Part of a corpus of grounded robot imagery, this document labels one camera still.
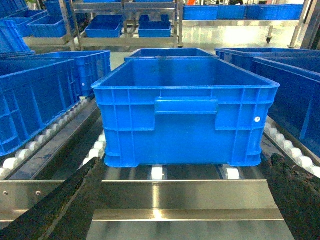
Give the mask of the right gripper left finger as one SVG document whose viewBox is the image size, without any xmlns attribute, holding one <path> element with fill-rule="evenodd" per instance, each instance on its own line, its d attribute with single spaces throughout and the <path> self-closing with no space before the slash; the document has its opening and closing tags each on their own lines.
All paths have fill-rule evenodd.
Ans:
<svg viewBox="0 0 320 240">
<path fill-rule="evenodd" d="M 85 240 L 101 196 L 105 165 L 94 157 L 1 229 L 2 240 Z"/>
</svg>

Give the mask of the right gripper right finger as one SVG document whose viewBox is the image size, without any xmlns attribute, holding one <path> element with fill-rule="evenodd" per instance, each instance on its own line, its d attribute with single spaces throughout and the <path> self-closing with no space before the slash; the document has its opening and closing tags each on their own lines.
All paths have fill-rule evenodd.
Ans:
<svg viewBox="0 0 320 240">
<path fill-rule="evenodd" d="M 320 178 L 274 153 L 265 176 L 286 225 L 296 240 L 320 238 Z"/>
</svg>

